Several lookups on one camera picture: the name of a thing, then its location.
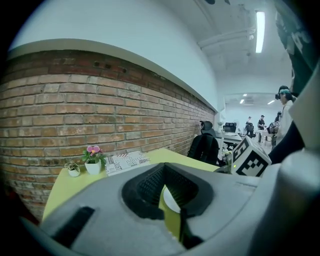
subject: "pink flower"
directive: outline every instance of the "pink flower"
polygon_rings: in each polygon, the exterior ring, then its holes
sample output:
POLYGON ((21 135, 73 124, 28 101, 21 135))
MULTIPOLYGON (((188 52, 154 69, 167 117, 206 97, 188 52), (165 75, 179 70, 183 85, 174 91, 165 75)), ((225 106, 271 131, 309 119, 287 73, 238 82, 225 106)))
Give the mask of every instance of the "pink flower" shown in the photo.
POLYGON ((98 146, 93 146, 93 147, 92 146, 88 146, 86 148, 86 151, 91 152, 91 154, 90 154, 91 157, 96 153, 101 153, 102 152, 100 147, 98 147, 98 146))

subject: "magazine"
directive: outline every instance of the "magazine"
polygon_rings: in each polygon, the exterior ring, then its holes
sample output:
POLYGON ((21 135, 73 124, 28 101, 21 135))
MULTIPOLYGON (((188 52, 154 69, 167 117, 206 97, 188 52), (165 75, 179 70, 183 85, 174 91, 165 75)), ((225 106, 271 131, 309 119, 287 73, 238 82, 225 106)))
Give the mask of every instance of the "magazine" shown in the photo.
POLYGON ((108 156, 105 158, 105 161, 105 170, 108 176, 120 174, 150 164, 150 159, 140 151, 108 156))

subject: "brick wall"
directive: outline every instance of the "brick wall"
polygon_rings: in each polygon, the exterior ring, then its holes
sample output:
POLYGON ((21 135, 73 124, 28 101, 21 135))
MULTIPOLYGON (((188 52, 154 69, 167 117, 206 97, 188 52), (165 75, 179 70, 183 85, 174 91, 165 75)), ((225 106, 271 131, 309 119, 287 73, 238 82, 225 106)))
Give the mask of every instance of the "brick wall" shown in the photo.
POLYGON ((1 79, 1 171, 41 218, 64 163, 79 162, 87 145, 186 155, 199 120, 213 123, 214 112, 133 63, 86 51, 27 54, 8 62, 1 79))

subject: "desk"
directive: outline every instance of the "desk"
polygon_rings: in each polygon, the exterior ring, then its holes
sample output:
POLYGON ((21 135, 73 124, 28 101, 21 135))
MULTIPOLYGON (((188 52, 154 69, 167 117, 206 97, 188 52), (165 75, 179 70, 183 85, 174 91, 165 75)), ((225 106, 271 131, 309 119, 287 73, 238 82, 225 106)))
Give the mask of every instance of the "desk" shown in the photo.
MULTIPOLYGON (((219 168, 215 165, 194 160, 192 158, 172 152, 165 148, 148 152, 146 153, 146 155, 150 158, 151 164, 177 163, 209 172, 214 172, 216 169, 219 168)), ((80 190, 84 189, 86 186, 106 177, 107 173, 105 170, 102 170, 97 175, 90 175, 84 167, 81 168, 80 176, 71 177, 68 174, 68 170, 66 168, 63 168, 51 190, 51 193, 49 195, 48 201, 44 209, 42 219, 44 220, 55 208, 67 201, 80 190)), ((163 193, 164 188, 161 193, 159 208, 164 211, 165 225, 175 237, 179 238, 180 215, 167 207, 167 205, 164 202, 163 193)))
POLYGON ((228 133, 230 133, 230 134, 233 133, 235 135, 234 136, 227 135, 227 134, 225 134, 223 132, 217 132, 217 131, 215 132, 215 135, 216 135, 216 137, 218 139, 224 138, 223 142, 239 144, 242 141, 242 139, 241 139, 241 137, 239 136, 238 133, 236 133, 236 132, 228 132, 228 133))
POLYGON ((261 142, 260 142, 260 145, 263 144, 264 136, 265 136, 264 144, 266 144, 267 137, 272 137, 272 136, 273 136, 273 134, 268 133, 267 130, 256 130, 256 133, 261 134, 261 142))

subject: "fluorescent light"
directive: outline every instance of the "fluorescent light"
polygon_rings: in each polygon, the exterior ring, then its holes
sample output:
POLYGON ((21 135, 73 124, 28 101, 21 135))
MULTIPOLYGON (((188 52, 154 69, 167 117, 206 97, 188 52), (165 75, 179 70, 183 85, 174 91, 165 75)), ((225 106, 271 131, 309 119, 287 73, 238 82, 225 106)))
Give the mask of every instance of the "fluorescent light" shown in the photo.
POLYGON ((264 45, 265 38, 265 13, 263 11, 256 12, 256 48, 257 54, 262 52, 262 46, 264 45))

